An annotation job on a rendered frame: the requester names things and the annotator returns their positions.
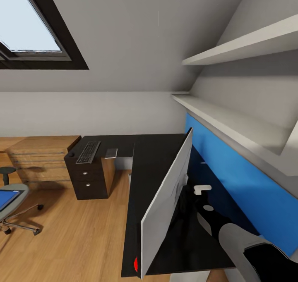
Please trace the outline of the keyboard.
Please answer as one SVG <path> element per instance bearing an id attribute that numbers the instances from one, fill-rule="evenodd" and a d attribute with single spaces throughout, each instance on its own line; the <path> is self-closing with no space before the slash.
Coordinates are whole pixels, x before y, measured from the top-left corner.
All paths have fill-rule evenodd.
<path id="1" fill-rule="evenodd" d="M 89 142 L 85 149 L 83 150 L 82 154 L 78 158 L 76 164 L 82 164 L 82 163 L 92 163 L 93 158 L 96 154 L 96 151 L 100 145 L 101 141 L 93 141 Z"/>

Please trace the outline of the monitor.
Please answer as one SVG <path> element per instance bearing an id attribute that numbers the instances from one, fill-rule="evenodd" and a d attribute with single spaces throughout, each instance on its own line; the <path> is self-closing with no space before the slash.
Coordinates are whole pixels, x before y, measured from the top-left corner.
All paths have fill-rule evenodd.
<path id="1" fill-rule="evenodd" d="M 185 213 L 179 211 L 179 195 L 182 187 L 189 185 L 189 192 L 194 192 L 194 187 L 199 185 L 196 181 L 190 181 L 187 176 L 191 145 L 192 128 L 189 128 L 137 217 L 137 257 L 134 268 L 137 276 L 142 280 L 164 241 L 168 229 L 173 226 L 177 217 L 181 216 L 189 222 L 194 213 L 194 203 L 188 202 L 186 202 Z M 178 212 L 171 223 L 177 201 L 179 201 Z"/>

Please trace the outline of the folder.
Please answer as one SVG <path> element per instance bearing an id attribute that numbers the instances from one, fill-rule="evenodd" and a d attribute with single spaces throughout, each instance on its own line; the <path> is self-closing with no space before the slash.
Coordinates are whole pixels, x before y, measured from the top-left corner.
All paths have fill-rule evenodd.
<path id="1" fill-rule="evenodd" d="M 18 194 L 20 194 L 19 191 L 0 190 L 0 211 Z"/>

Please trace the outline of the notebook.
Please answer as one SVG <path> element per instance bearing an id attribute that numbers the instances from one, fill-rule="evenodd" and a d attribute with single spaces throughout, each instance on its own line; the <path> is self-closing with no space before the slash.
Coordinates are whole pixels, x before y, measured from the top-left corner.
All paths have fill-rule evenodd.
<path id="1" fill-rule="evenodd" d="M 105 158 L 116 158 L 117 151 L 118 151 L 117 148 L 109 148 L 107 150 L 107 153 L 106 153 L 106 157 Z"/>

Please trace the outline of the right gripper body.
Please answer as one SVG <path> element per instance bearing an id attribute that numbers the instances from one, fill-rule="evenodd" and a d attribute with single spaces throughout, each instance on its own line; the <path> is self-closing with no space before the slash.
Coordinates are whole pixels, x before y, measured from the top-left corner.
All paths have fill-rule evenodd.
<path id="1" fill-rule="evenodd" d="M 186 199 L 188 203 L 194 203 L 194 205 L 196 205 L 196 202 L 200 199 L 208 202 L 207 193 L 205 191 L 202 191 L 201 195 L 196 195 L 194 192 L 186 192 Z"/>

